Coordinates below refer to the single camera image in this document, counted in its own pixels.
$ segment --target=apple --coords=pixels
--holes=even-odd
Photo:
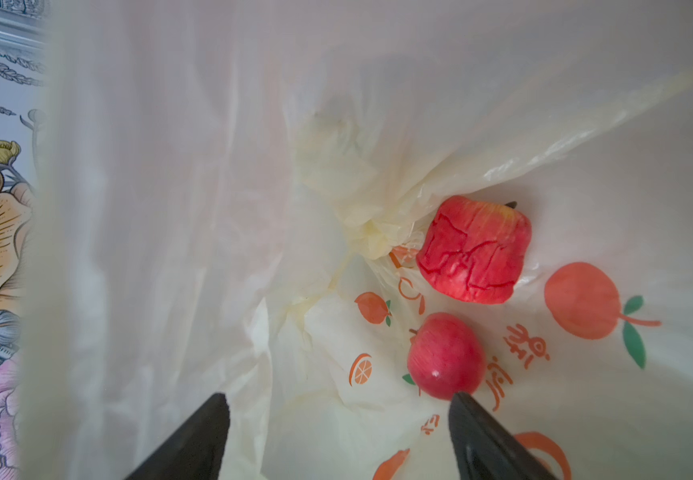
[[[410,378],[426,394],[450,400],[474,392],[486,375],[486,354],[467,324],[449,313],[433,313],[411,339]]]
[[[429,225],[416,264],[439,293],[495,305],[512,296],[530,241],[530,220],[511,204],[450,197]]]

